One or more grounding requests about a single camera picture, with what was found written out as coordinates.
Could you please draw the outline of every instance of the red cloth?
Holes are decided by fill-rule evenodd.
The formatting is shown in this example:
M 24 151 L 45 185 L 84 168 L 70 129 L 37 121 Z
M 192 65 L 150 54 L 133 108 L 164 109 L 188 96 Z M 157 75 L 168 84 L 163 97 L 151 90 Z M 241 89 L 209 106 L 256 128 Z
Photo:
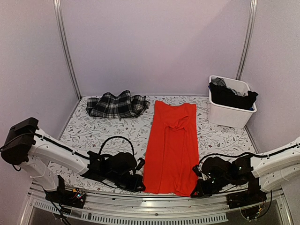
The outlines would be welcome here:
M 156 101 L 144 166 L 145 192 L 190 196 L 197 183 L 196 105 Z

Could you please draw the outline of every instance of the black and white plaid shirt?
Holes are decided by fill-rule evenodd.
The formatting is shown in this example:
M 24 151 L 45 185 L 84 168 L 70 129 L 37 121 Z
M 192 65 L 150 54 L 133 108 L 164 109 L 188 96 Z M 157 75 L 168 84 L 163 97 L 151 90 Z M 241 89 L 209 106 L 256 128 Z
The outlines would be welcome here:
M 141 115 L 150 105 L 146 96 L 131 96 L 126 90 L 119 96 L 105 93 L 101 98 L 88 99 L 86 111 L 90 116 L 104 118 L 132 118 Z

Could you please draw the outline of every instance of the floral pattern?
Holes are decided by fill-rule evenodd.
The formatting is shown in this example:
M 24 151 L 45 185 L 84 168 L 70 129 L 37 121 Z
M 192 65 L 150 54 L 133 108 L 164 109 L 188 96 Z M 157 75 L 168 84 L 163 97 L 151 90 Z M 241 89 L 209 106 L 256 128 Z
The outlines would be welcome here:
M 145 158 L 148 138 L 150 135 L 152 120 L 154 116 L 155 101 L 163 101 L 169 105 L 181 105 L 191 103 L 197 105 L 197 136 L 199 157 L 211 153 L 223 153 L 227 155 L 238 155 L 245 151 L 254 152 L 254 148 L 245 129 L 215 126 L 208 122 L 209 100 L 208 97 L 191 96 L 148 96 L 150 107 L 138 118 L 128 119 L 106 119 L 90 117 L 86 110 L 88 97 L 84 97 L 70 122 L 68 123 L 61 141 L 77 148 L 80 151 L 99 152 L 101 144 L 109 137 L 120 135 L 128 138 L 135 149 L 135 158 Z M 130 145 L 123 139 L 110 140 L 103 149 L 103 153 L 116 154 L 118 152 L 131 152 Z M 115 189 L 104 184 L 89 180 L 73 173 L 71 170 L 50 162 L 49 168 L 61 175 L 66 185 L 84 188 L 87 190 L 98 190 L 120 194 L 132 194 L 131 192 Z

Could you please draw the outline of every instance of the white laundry basket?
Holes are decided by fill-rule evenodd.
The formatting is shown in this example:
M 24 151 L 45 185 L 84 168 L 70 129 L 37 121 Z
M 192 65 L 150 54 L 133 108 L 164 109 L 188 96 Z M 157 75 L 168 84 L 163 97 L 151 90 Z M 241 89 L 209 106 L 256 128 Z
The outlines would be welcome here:
M 247 83 L 221 76 L 210 76 L 210 82 L 214 78 L 223 78 L 227 87 L 234 89 L 240 93 L 247 93 L 250 90 Z M 255 103 L 253 104 L 253 111 L 218 105 L 212 102 L 210 92 L 210 112 L 208 120 L 215 125 L 222 125 L 232 128 L 243 128 L 253 113 L 257 111 Z

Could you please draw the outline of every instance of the side wall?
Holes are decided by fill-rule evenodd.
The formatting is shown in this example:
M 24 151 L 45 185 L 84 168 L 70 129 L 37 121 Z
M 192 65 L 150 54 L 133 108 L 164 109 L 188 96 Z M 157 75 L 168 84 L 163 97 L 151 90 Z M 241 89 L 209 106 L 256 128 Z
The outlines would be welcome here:
M 28 117 L 58 137 L 77 100 L 53 1 L 2 0 L 0 21 L 0 145 Z M 31 179 L 0 158 L 0 180 L 0 224 L 16 225 Z
M 208 95 L 210 75 L 236 76 L 250 2 L 62 1 L 82 95 Z
M 300 136 L 300 4 L 258 1 L 255 28 L 242 80 L 259 93 L 248 123 L 260 152 Z M 300 224 L 300 179 L 284 185 L 294 223 Z

